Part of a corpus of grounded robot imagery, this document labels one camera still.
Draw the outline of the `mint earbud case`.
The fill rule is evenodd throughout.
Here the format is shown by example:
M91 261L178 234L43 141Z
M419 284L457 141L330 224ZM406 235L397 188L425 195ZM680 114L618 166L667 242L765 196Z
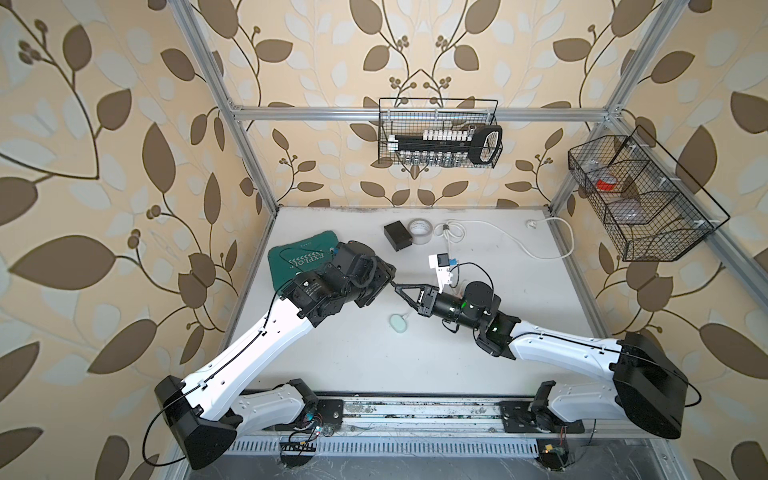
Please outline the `mint earbud case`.
M403 334L408 329L406 318L400 314L393 314L389 317L390 327L398 334Z

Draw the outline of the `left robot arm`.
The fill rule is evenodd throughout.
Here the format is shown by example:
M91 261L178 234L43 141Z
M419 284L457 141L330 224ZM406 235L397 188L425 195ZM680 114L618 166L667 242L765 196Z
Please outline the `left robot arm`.
M185 378L168 376L155 388L159 418L183 461L202 469L245 434L283 425L314 432L322 423L316 394L301 379L247 393L252 381L286 348L349 302L370 305L396 268L358 241L340 242L321 267L277 287L265 315L208 364Z

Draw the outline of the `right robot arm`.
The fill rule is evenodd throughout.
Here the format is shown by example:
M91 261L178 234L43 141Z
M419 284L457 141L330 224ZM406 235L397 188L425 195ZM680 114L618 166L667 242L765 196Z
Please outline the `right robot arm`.
M588 377L579 385L542 382L533 400L515 411L518 424L558 432L584 420L627 420L660 438L681 437L693 387L647 337L588 338L540 327L503 313L499 297L480 281L470 283L463 297L428 284L397 283L394 290L419 315L469 328L475 344L493 357L546 363Z

